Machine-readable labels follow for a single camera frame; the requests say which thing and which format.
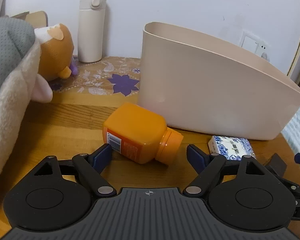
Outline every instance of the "screw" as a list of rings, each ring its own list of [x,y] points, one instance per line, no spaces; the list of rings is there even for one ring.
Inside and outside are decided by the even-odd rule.
[[[201,189],[196,186],[190,186],[186,188],[186,192],[189,194],[199,194],[201,192]]]
[[[113,192],[113,188],[109,187],[109,186],[102,186],[102,187],[98,188],[98,192],[100,194],[110,194]]]

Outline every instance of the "orange bottle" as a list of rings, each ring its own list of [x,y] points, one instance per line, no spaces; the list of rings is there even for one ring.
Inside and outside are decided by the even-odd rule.
[[[140,164],[154,158],[171,164],[182,139],[161,115],[132,103],[124,103],[103,123],[103,141]]]

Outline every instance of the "water bottle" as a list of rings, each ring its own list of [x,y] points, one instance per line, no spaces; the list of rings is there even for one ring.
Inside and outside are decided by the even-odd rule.
[[[80,0],[78,59],[92,63],[102,58],[106,0]]]

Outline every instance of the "orange plush toy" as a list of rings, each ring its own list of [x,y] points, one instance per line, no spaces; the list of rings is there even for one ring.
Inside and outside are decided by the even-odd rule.
[[[34,30],[41,46],[38,73],[45,80],[67,79],[71,75],[70,64],[73,53],[71,33],[63,24]]]

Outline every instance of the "red label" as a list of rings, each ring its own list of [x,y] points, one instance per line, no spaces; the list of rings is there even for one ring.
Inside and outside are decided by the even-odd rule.
[[[107,129],[107,143],[120,154],[138,162],[142,146],[124,136]]]

